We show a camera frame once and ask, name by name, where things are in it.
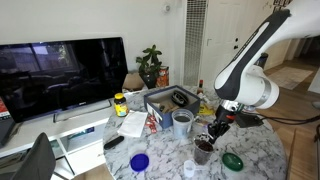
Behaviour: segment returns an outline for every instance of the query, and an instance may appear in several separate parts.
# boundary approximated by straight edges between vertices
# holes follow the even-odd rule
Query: green leaves
[[[159,50],[156,50],[156,45],[153,45],[151,48],[147,48],[142,52],[146,53],[147,55],[142,58],[141,57],[136,58],[136,62],[140,63],[139,73],[142,73],[142,74],[154,73],[156,77],[158,77],[160,66],[162,64],[162,62],[159,61],[158,59],[158,55],[162,55],[162,52]]]

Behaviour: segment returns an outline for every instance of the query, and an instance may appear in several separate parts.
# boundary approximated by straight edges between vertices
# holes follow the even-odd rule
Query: potted plant
[[[149,89],[155,88],[162,64],[158,59],[158,55],[162,55],[162,52],[156,49],[156,45],[142,52],[146,53],[146,56],[137,57],[136,59],[136,62],[140,63],[139,74]]]

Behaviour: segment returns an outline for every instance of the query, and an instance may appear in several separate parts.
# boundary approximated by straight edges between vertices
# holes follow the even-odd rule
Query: black chair
[[[51,179],[56,166],[50,142],[45,133],[41,133],[28,152],[21,167],[12,173],[0,174],[1,180],[47,180]]]

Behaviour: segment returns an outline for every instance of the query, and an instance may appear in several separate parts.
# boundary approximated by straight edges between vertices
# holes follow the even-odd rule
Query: jar
[[[129,113],[127,100],[122,93],[117,93],[114,95],[114,108],[117,116],[119,117],[124,117]]]

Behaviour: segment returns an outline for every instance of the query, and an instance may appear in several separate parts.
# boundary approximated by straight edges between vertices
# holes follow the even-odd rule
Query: white tv stand
[[[99,103],[84,108],[91,109],[99,106]],[[56,141],[53,147],[57,159],[55,172],[67,179],[105,163],[102,137],[105,125],[114,113],[113,106],[86,114],[82,114],[83,109],[78,108],[72,113],[77,112],[81,115],[57,123],[53,123],[53,115],[24,122],[17,134],[0,149],[0,158],[31,148],[38,135],[45,132],[51,142]],[[91,127],[94,127],[94,132],[68,138]],[[0,173],[16,170],[17,167],[19,164],[5,167],[0,169]]]

